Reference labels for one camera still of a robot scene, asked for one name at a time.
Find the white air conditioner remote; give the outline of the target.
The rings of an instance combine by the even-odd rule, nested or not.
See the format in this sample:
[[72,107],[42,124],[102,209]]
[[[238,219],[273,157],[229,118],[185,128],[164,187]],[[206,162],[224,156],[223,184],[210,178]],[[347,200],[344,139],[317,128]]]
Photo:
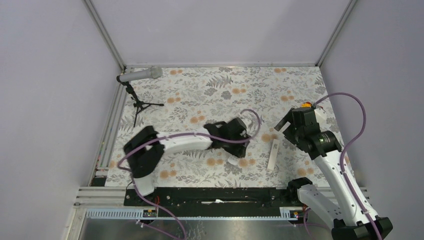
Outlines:
[[228,161],[231,165],[237,166],[237,165],[238,165],[238,162],[239,162],[239,159],[238,159],[238,158],[229,158],[227,161]]

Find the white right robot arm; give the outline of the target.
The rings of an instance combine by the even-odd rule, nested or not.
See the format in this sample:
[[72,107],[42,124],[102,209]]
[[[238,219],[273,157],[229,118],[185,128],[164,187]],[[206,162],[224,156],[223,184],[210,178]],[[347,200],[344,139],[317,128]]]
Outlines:
[[275,126],[298,149],[308,154],[327,180],[336,203],[301,177],[288,182],[285,197],[293,206],[309,207],[330,228],[334,240],[383,240],[393,230],[364,196],[348,170],[342,147],[331,131],[321,131],[312,107],[291,108]]

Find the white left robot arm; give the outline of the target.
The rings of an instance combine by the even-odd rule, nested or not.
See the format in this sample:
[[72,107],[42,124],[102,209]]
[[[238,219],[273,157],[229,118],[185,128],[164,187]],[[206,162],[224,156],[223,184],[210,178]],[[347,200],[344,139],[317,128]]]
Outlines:
[[148,125],[127,142],[123,151],[137,190],[136,199],[144,206],[155,200],[153,171],[162,156],[184,151],[222,149],[243,158],[251,136],[251,120],[235,117],[229,122],[207,123],[195,132],[160,133]]

